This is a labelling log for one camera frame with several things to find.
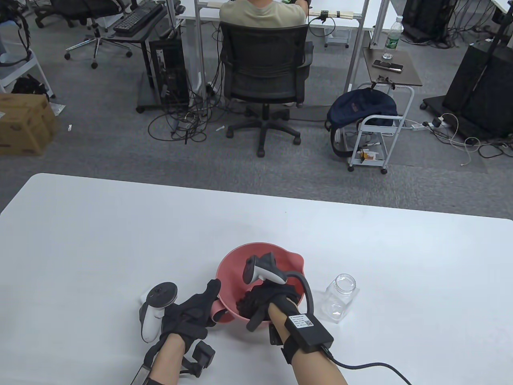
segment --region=backpack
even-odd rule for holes
[[[22,35],[18,30],[19,39],[22,42],[23,47],[27,53],[27,56],[17,62],[0,63],[0,67],[11,67],[23,61],[27,62],[31,58],[30,48],[30,31],[27,20],[23,16],[23,6],[17,0],[0,0],[0,23],[7,21],[13,21],[16,23],[19,29],[23,29],[25,32],[25,40],[22,39]]]
[[[397,116],[397,105],[391,96],[373,88],[356,89],[335,100],[328,111],[324,127],[330,131],[331,147],[338,157],[349,158],[353,151],[340,151],[335,148],[337,130],[348,124],[359,122],[370,115]],[[391,126],[393,120],[371,119],[367,124]]]
[[[46,86],[39,80],[34,78],[32,75],[27,74],[27,77],[20,77],[14,83],[11,93],[31,93],[33,95],[45,95],[46,99],[50,101],[48,97]]]

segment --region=keyboard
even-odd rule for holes
[[[116,32],[133,36],[157,16],[162,8],[162,4],[149,0],[121,19],[113,29]]]

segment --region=human hand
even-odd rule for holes
[[[237,302],[237,310],[242,317],[249,318],[247,330],[253,332],[262,321],[270,320],[269,305],[273,303],[285,316],[299,314],[297,304],[301,296],[293,285],[280,285],[270,280],[254,286]]]
[[[171,333],[178,334],[185,342],[185,352],[188,351],[197,339],[207,337],[207,327],[215,325],[210,318],[212,304],[217,300],[221,281],[212,279],[206,290],[201,294],[194,294],[180,305],[172,304],[165,309],[162,318],[161,340]]]

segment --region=glass jar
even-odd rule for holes
[[[323,315],[332,322],[339,323],[347,314],[358,294],[355,279],[349,274],[338,275],[327,287],[321,303]]]

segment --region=beige shirt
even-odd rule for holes
[[[296,4],[273,1],[267,7],[255,7],[248,0],[224,3],[219,11],[222,22],[245,27],[285,28],[305,23],[305,12]]]

